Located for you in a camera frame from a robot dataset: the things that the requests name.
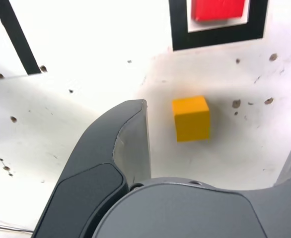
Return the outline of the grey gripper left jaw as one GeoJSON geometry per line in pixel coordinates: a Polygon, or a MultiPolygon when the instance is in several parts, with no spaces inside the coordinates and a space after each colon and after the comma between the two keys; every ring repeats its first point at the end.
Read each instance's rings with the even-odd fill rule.
{"type": "Polygon", "coordinates": [[[73,149],[34,230],[35,238],[90,238],[131,185],[150,179],[145,100],[105,112],[73,149]]]}

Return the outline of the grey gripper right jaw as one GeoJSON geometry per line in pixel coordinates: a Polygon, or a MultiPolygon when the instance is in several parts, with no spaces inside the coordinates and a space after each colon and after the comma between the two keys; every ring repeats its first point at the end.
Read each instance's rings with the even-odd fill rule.
{"type": "Polygon", "coordinates": [[[274,186],[151,182],[120,199],[95,238],[291,238],[291,151],[274,186]]]}

